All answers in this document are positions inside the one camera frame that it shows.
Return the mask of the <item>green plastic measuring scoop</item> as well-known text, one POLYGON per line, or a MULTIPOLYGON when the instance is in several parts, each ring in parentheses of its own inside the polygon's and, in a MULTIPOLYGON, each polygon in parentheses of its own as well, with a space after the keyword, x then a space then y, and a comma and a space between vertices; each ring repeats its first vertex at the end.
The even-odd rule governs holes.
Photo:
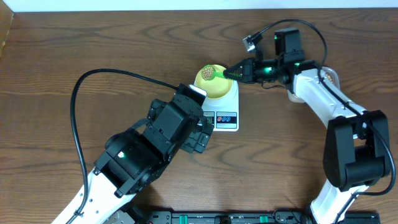
POLYGON ((201 69, 200 75, 206 81, 213 80, 215 77, 224 78, 223 72, 217 72, 214 65, 206 65, 201 69))

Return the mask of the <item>white digital kitchen scale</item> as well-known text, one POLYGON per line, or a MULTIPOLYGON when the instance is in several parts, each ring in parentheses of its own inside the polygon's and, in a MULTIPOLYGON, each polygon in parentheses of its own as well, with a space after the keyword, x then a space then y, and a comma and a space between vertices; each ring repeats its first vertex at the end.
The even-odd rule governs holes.
POLYGON ((235 132, 239 129, 239 86, 233 80, 230 91, 221 98, 206 97, 202 109, 214 131, 235 132))

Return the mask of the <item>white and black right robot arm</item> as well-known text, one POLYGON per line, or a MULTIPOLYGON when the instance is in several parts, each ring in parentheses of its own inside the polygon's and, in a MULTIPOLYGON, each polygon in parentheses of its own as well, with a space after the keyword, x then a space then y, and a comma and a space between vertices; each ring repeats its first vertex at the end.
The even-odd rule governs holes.
POLYGON ((338 223, 360 195, 390 176, 385 190, 396 181, 396 166, 389 149, 389 131, 382 111, 368 111, 352 102, 328 78, 322 65, 305 59, 300 32, 296 28, 274 33, 277 59, 264 60, 256 44, 260 33, 243 42, 256 57, 247 58, 224 71, 223 76, 241 83, 283 84, 291 95, 305 102, 327 128, 323 153, 326 182, 312 201, 302 223, 338 223))

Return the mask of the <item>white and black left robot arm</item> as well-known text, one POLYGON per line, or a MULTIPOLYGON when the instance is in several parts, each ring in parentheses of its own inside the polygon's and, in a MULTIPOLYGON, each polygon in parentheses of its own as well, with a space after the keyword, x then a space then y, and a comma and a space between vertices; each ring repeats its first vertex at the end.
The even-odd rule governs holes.
POLYGON ((206 95, 181 84, 170 102, 155 99, 146 119, 108 139, 88 174, 88 186, 54 223, 104 223, 158 179, 178 150, 203 153, 214 128, 201 108, 206 95))

